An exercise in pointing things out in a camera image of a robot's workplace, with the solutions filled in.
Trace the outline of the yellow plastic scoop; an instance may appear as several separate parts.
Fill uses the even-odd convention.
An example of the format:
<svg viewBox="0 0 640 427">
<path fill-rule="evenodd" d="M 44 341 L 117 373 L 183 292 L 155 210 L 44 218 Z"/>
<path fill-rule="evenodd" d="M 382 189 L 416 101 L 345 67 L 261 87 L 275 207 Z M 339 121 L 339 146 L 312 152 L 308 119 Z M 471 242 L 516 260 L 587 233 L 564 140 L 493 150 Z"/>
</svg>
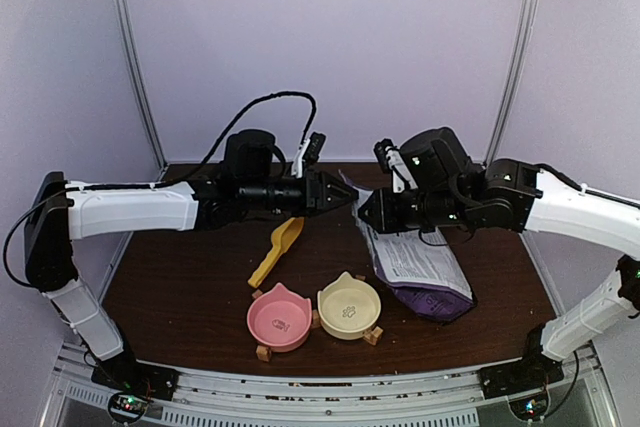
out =
<svg viewBox="0 0 640 427">
<path fill-rule="evenodd" d="M 303 217 L 292 217 L 272 231 L 271 249 L 247 281 L 252 288 L 257 289 L 274 269 L 280 258 L 289 251 L 300 236 L 304 223 Z"/>
</svg>

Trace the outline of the purple pet food bag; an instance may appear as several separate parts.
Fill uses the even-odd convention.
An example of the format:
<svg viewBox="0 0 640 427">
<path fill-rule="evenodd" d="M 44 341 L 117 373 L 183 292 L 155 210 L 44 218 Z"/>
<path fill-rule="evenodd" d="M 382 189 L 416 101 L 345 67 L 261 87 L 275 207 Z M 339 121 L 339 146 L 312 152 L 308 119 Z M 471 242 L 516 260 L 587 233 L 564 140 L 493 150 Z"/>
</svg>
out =
<svg viewBox="0 0 640 427">
<path fill-rule="evenodd" d="M 372 258 L 375 276 L 415 314 L 446 324 L 465 315 L 477 298 L 443 234 L 379 234 L 355 224 Z"/>
</svg>

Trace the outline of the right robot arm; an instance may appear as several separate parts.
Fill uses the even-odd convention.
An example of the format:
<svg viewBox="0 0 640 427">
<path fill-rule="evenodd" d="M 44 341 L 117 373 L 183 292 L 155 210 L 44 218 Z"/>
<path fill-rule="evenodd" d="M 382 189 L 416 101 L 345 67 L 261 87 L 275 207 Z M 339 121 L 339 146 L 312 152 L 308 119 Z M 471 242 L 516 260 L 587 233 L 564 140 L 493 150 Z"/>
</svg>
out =
<svg viewBox="0 0 640 427">
<path fill-rule="evenodd" d="M 532 332 L 513 366 L 519 387 L 535 387 L 560 362 L 623 317 L 639 314 L 639 203 L 579 184 L 555 168 L 502 158 L 475 163 L 455 132 L 440 127 L 401 146 L 374 146 L 389 187 L 374 190 L 357 211 L 379 234 L 460 227 L 559 234 L 602 245 L 621 257 L 596 290 Z"/>
</svg>

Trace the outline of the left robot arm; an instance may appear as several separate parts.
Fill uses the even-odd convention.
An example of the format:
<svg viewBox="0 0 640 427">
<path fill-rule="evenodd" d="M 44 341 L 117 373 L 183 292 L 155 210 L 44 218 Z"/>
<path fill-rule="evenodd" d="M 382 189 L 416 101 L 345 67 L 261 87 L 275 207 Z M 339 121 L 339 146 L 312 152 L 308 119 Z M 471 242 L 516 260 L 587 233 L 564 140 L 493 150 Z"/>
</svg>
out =
<svg viewBox="0 0 640 427">
<path fill-rule="evenodd" d="M 325 137 L 305 140 L 292 163 L 272 174 L 282 153 L 273 134 L 248 129 L 226 141 L 213 174 L 148 184 L 71 182 L 48 173 L 33 206 L 19 220 L 24 228 L 25 276 L 63 314 L 123 391 L 144 380 L 142 366 L 117 324 L 81 279 L 72 243 L 102 234 L 150 230 L 215 230 L 240 222 L 251 211 L 282 211 L 313 217 L 355 202 L 357 191 L 314 168 Z"/>
</svg>

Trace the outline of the cream cat-shaped bowl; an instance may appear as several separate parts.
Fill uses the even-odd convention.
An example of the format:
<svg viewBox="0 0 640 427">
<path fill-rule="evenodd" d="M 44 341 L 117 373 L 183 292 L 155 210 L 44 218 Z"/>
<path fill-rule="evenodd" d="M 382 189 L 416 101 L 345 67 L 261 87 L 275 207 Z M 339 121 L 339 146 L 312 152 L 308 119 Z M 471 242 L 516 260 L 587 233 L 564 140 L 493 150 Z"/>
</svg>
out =
<svg viewBox="0 0 640 427">
<path fill-rule="evenodd" d="M 347 271 L 317 292 L 321 326 L 340 340 L 361 339 L 376 326 L 381 309 L 376 290 Z"/>
</svg>

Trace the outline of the wooden bowl stand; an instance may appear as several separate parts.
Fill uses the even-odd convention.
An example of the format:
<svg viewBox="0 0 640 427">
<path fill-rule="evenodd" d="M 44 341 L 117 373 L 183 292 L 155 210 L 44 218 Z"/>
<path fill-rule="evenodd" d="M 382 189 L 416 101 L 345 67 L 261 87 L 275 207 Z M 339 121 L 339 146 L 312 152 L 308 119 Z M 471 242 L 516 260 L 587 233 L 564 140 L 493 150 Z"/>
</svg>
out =
<svg viewBox="0 0 640 427">
<path fill-rule="evenodd" d="M 362 278 L 362 277 L 356 276 L 355 278 L 357 278 L 359 280 L 362 280 L 362 281 L 365 281 L 364 278 Z M 254 295 L 254 300 L 256 300 L 262 294 L 263 294 L 262 292 L 257 292 Z M 310 333 L 313 330 L 318 329 L 318 328 L 323 329 L 322 326 L 321 326 L 321 323 L 320 323 L 320 318 L 319 318 L 319 314 L 318 314 L 318 310 L 317 310 L 317 297 L 316 297 L 315 300 L 311 300 L 311 302 L 312 302 L 312 324 L 311 324 Z M 365 333 L 365 335 L 361 339 L 357 339 L 357 340 L 362 340 L 362 341 L 364 341 L 364 342 L 366 342 L 366 343 L 368 343 L 368 344 L 370 344 L 372 346 L 375 346 L 375 345 L 377 345 L 379 343 L 382 335 L 383 335 L 383 329 L 378 325 L 378 320 L 377 320 L 376 326 L 374 328 L 372 328 L 371 330 L 367 331 Z M 273 352 L 269 347 L 260 345 L 257 341 L 256 341 L 256 343 L 257 343 L 257 346 L 256 346 L 256 357 L 262 362 L 269 362 L 271 360 L 272 355 L 274 353 L 276 353 L 276 352 Z"/>
</svg>

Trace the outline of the pink cat-shaped bowl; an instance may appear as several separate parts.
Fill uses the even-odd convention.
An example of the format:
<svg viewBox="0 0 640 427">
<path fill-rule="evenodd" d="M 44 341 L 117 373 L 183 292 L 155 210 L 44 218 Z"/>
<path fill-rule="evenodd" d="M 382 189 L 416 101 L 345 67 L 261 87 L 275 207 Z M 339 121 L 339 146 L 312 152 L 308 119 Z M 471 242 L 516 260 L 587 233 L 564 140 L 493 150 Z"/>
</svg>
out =
<svg viewBox="0 0 640 427">
<path fill-rule="evenodd" d="M 273 352 L 286 353 L 307 340 L 312 324 L 312 302 L 282 283 L 254 300 L 247 312 L 253 338 Z"/>
</svg>

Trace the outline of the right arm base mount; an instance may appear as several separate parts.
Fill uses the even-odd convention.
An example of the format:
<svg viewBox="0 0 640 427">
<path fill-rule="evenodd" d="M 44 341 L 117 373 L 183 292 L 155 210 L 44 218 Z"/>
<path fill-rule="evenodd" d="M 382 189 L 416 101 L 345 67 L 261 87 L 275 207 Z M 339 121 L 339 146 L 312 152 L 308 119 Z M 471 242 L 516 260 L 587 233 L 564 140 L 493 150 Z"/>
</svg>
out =
<svg viewBox="0 0 640 427">
<path fill-rule="evenodd" d="M 485 399 L 543 389 L 564 379 L 562 363 L 542 354 L 542 330 L 543 325 L 540 324 L 527 334 L 521 359 L 483 367 L 478 371 Z"/>
</svg>

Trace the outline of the left aluminium frame post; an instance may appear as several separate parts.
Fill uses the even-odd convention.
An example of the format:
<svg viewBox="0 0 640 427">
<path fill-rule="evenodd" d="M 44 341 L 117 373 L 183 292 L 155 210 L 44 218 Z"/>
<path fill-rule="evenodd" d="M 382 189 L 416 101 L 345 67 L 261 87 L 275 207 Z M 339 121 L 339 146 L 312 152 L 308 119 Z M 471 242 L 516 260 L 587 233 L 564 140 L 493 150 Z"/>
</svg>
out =
<svg viewBox="0 0 640 427">
<path fill-rule="evenodd" d="M 151 148 L 154 162 L 158 169 L 162 170 L 167 166 L 167 161 L 149 104 L 139 55 L 136 48 L 128 0 L 113 0 L 113 2 L 124 49 L 127 72 L 132 85 L 136 107 L 140 115 L 143 131 Z"/>
</svg>

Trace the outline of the aluminium frame post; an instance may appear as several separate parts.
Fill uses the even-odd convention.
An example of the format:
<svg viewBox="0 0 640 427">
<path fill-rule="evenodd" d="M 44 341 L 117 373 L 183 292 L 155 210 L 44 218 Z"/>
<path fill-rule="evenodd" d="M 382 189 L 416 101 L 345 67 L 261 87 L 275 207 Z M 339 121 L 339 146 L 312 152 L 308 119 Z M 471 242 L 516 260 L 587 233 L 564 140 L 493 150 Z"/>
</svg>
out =
<svg viewBox="0 0 640 427">
<path fill-rule="evenodd" d="M 149 104 L 139 55 L 136 48 L 128 0 L 113 0 L 113 2 L 124 49 L 127 72 L 132 85 L 136 107 L 140 115 L 143 131 L 151 148 L 154 162 L 158 169 L 162 170 L 167 166 L 167 161 Z"/>
<path fill-rule="evenodd" d="M 515 103 L 525 65 L 538 4 L 539 0 L 521 0 L 512 53 L 501 94 L 498 114 L 484 159 L 485 164 L 490 164 L 497 158 L 500 146 L 505 137 L 509 116 Z"/>
</svg>

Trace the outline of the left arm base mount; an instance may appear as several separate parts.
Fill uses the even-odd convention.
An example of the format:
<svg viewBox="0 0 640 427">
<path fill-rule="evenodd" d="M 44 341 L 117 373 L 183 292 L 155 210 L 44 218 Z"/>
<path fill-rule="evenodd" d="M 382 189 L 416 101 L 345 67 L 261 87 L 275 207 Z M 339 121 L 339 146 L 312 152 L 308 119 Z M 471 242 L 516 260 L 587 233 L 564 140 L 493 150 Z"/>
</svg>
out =
<svg viewBox="0 0 640 427">
<path fill-rule="evenodd" d="M 142 363 L 137 360 L 131 346 L 108 360 L 97 360 L 91 381 L 138 397 L 173 399 L 179 372 L 173 368 Z"/>
</svg>

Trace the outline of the right aluminium frame post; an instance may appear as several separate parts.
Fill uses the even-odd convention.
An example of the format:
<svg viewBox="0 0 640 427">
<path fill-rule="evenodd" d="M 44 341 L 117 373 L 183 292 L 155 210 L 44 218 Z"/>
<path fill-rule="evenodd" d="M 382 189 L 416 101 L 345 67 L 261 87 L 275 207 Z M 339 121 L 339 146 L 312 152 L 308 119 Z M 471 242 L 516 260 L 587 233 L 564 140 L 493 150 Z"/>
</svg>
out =
<svg viewBox="0 0 640 427">
<path fill-rule="evenodd" d="M 498 114 L 484 159 L 485 164 L 490 164 L 497 158 L 500 146 L 505 137 L 509 116 L 515 103 L 525 65 L 538 4 L 539 0 L 521 0 L 512 53 L 501 94 Z"/>
</svg>

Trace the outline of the front aluminium rail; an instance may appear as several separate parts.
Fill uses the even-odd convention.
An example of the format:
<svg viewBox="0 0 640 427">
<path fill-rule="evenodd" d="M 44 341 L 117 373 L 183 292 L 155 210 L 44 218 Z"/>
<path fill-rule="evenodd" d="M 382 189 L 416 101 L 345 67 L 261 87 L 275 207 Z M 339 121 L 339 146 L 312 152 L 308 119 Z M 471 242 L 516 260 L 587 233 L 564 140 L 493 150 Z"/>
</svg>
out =
<svg viewBox="0 0 640 427">
<path fill-rule="evenodd" d="M 620 426 L 591 347 L 565 403 L 544 422 L 519 420 L 515 396 L 487 398 L 480 367 L 360 377 L 275 377 L 171 366 L 172 400 L 155 400 L 132 426 Z M 63 344 L 36 426 L 116 426 L 113 390 L 91 382 L 84 349 Z"/>
</svg>

